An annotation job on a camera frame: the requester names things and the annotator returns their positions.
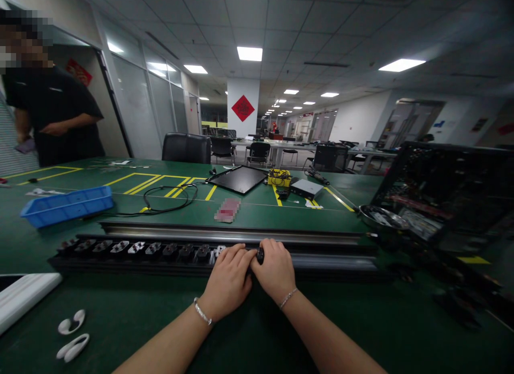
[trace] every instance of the silver bracelet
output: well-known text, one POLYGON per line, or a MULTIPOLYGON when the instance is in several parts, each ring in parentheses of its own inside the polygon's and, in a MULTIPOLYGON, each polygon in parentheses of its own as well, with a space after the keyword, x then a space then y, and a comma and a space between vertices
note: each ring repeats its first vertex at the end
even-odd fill
POLYGON ((293 294, 298 291, 298 288, 295 288, 293 291, 291 291, 290 293, 288 293, 288 295, 285 297, 284 301, 282 302, 282 304, 280 306, 278 306, 278 308, 280 310, 282 310, 282 307, 285 306, 285 304, 288 302, 288 300, 291 298, 291 296, 293 296, 293 294))
POLYGON ((201 310, 200 306, 198 306, 198 298, 197 297, 193 300, 193 303, 194 303, 194 309, 196 310, 196 312, 199 313, 200 316, 202 317, 202 319, 205 320, 207 322, 207 324, 210 326, 212 324, 213 320, 207 319, 207 317, 201 310))

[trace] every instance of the hand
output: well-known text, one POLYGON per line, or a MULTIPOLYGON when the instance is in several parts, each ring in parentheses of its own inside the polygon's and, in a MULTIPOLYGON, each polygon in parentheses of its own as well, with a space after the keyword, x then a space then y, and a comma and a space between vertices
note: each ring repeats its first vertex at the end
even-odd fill
POLYGON ((18 133, 18 143, 23 144, 25 141, 31 139, 30 134, 18 133))
POLYGON ((40 133, 49 134, 51 136, 60 137, 63 134, 68 133, 68 127, 63 122, 53 122, 45 126, 40 133))
POLYGON ((260 265, 257 258, 253 258, 252 271, 271 299, 281 304, 288 293, 296 288, 291 254, 284 244, 274 239, 264 239, 261 247, 264 249, 264 263, 260 265))
POLYGON ((246 276, 257 250, 245 250, 244 244, 225 248, 218 256, 198 306, 207 318, 221 320, 239 307, 252 289, 252 278, 246 276))

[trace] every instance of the floor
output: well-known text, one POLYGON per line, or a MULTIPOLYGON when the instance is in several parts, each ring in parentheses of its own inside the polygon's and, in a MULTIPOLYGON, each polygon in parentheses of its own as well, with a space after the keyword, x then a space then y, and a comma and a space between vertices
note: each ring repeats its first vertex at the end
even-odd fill
MULTIPOLYGON (((282 166, 281 168, 282 169, 288 169, 288 170, 300 170, 302 168, 302 166, 304 165, 305 163, 305 160, 308 158, 308 157, 314 157, 314 153, 311 153, 309 151, 299 151, 298 152, 298 160, 297 160, 297 155, 294 154, 294 155, 291 155, 289 153, 284 153, 283 155, 283 161, 282 161, 282 166)), ((232 159, 231 158, 219 158, 217 159, 216 157, 212 156, 211 157, 211 163, 213 165, 216 165, 216 161, 218 163, 218 165, 225 165, 225 166, 231 166, 232 165, 232 159)), ((391 162, 392 161, 384 161, 384 163, 382 164, 382 166, 380 167, 380 161, 377 161, 377 160, 373 160, 371 161, 371 166, 368 168, 368 171, 365 173, 366 175, 372 175, 372 176, 383 176, 386 169, 389 168, 391 166, 391 162)), ((311 162, 310 161, 307 161, 306 163, 306 167, 309 166, 311 162)), ((355 173, 358 173, 360 172, 361 170, 361 167, 362 167, 362 162, 357 162, 355 164, 355 167, 354 167, 354 171, 355 173)), ((243 148, 238 148, 237 150, 237 154, 236 154, 236 165, 246 165, 246 162, 245 162, 245 151, 243 148)), ((258 163, 254 163, 254 164, 251 164, 251 166, 256 166, 258 167, 259 164, 258 163)), ((353 161, 350 161, 349 162, 349 167, 351 169, 351 167, 353 166, 353 161)))

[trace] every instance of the black t-shirt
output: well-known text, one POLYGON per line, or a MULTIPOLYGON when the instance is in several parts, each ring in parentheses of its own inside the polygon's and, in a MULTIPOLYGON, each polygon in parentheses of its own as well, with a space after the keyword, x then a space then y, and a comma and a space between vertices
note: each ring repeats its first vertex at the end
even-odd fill
POLYGON ((69 129, 60 137, 39 133, 53 122, 82 113, 103 118, 86 86, 68 72, 53 68, 11 68, 3 75, 7 103, 28 111, 41 166, 104 156, 96 124, 69 129))

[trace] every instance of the metal bowl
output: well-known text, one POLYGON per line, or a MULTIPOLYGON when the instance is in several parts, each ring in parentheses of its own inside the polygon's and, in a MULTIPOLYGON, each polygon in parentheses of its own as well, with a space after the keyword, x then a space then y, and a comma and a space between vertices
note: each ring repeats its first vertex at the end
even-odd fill
POLYGON ((376 229, 408 230, 409 223, 397 214, 373 205, 359 206, 365 224, 376 229))

